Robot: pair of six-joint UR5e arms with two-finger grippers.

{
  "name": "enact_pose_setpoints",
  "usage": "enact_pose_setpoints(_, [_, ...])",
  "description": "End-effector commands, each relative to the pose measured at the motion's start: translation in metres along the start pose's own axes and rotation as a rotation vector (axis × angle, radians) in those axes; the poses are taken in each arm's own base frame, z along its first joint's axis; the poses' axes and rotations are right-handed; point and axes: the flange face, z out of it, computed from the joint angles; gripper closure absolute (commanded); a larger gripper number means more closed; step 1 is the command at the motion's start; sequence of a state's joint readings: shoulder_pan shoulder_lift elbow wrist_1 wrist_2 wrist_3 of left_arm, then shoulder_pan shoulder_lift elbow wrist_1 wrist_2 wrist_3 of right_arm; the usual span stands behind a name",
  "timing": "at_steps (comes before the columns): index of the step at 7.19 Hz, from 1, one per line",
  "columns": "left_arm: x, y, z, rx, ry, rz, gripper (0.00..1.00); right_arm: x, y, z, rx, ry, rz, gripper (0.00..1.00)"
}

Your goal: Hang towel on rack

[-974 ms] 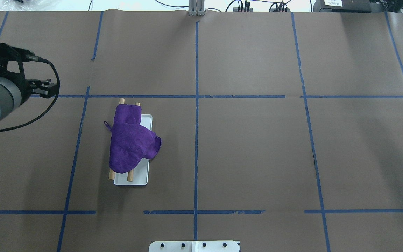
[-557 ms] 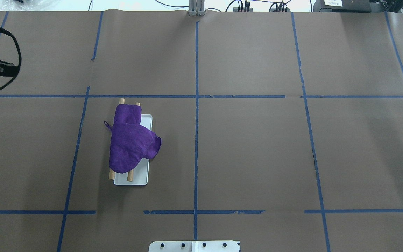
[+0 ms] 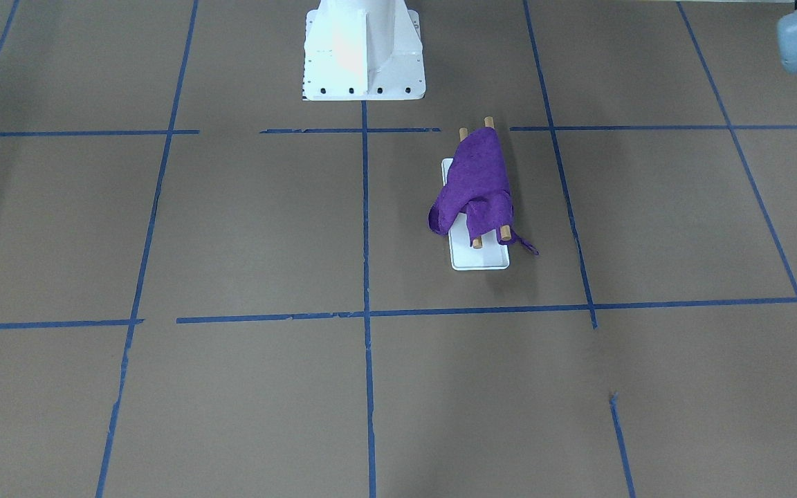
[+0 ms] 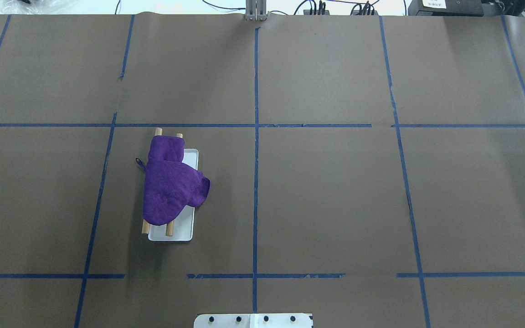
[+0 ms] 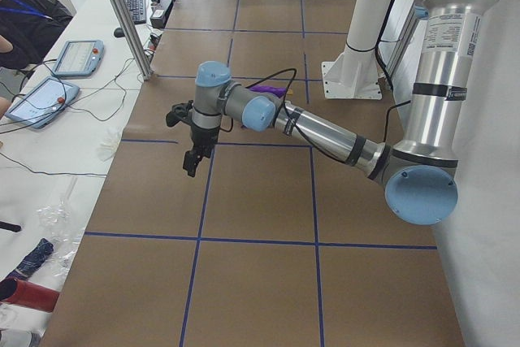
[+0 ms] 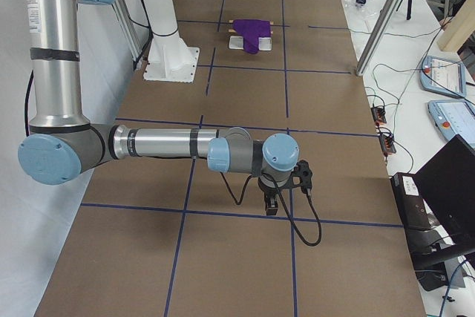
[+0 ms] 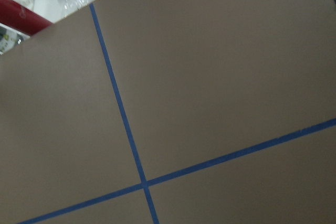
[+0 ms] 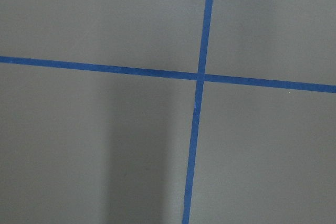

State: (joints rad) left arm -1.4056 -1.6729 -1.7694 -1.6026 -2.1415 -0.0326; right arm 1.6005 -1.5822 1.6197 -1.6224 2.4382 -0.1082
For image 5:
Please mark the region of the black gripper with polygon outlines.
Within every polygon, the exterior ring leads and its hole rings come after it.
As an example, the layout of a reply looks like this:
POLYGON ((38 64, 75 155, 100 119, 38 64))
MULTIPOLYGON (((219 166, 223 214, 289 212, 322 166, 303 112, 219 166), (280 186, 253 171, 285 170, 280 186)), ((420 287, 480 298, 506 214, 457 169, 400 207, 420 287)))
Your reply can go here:
POLYGON ((192 125, 190 131, 193 147, 184 154, 183 169, 188 176, 194 177, 200 161, 211 157, 219 139, 220 127, 207 129, 192 125))

